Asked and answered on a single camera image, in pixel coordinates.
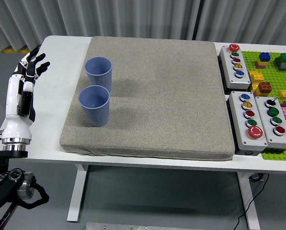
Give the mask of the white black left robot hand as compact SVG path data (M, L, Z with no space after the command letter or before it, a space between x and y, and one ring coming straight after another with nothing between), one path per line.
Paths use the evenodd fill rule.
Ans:
M38 54L39 49L37 46L25 55L9 78L5 110L7 126L1 137L5 145L29 145L31 142L30 126L35 121L34 86L50 65L45 62L36 66L46 57L44 53Z

